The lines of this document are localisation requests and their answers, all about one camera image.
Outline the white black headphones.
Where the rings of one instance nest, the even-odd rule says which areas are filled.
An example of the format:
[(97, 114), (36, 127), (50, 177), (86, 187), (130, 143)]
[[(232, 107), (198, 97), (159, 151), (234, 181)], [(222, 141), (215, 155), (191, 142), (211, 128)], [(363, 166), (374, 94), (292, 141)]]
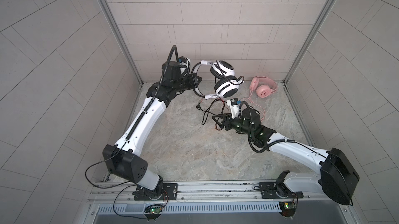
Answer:
[(197, 75), (197, 72), (201, 66), (210, 66), (211, 74), (215, 77), (215, 79), (219, 80), (216, 82), (214, 86), (215, 90), (214, 94), (204, 95), (199, 90), (198, 87), (195, 88), (193, 90), (194, 93), (201, 98), (211, 99), (218, 97), (219, 98), (231, 97), (238, 92), (239, 86), (244, 83), (244, 77), (243, 76), (236, 77), (234, 67), (228, 62), (225, 62), (223, 60), (215, 62), (202, 60), (201, 62), (194, 65), (192, 73), (195, 73)]

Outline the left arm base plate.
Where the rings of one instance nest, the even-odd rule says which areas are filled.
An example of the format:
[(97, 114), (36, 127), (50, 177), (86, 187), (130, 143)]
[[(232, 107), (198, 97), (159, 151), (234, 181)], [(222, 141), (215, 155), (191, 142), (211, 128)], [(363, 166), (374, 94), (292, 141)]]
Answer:
[(177, 183), (164, 183), (162, 188), (157, 187), (155, 190), (137, 186), (133, 192), (135, 201), (161, 201), (176, 200), (178, 192)]

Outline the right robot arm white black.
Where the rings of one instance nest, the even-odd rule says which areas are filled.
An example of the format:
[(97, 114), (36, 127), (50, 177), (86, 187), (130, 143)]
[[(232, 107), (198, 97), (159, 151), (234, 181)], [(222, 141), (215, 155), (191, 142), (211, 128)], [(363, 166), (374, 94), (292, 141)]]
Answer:
[(245, 135), (255, 153), (279, 153), (311, 169), (310, 173), (283, 171), (271, 188), (260, 187), (261, 191), (285, 199), (298, 198), (301, 192), (320, 193), (341, 205), (353, 204), (360, 177), (341, 150), (319, 149), (289, 139), (262, 125), (254, 109), (244, 109), (236, 117), (225, 113), (212, 119), (220, 129)]

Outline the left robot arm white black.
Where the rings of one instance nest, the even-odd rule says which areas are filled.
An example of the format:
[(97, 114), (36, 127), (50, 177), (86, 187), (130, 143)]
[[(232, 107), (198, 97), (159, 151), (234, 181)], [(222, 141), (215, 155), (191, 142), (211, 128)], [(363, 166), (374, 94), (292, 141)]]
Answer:
[(170, 102), (187, 90), (198, 88), (202, 78), (191, 73), (185, 78), (172, 80), (165, 77), (147, 91), (146, 99), (133, 123), (115, 145), (106, 145), (103, 157), (107, 170), (142, 187), (146, 195), (157, 199), (163, 193), (163, 178), (148, 169), (148, 163), (140, 157), (145, 141)]

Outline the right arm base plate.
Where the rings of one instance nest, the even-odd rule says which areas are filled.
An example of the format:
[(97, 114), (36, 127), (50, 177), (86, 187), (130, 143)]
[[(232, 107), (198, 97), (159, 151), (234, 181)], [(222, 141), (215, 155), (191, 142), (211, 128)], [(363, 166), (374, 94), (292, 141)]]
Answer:
[(260, 182), (258, 187), (263, 199), (302, 199), (303, 192), (292, 192), (283, 183)]

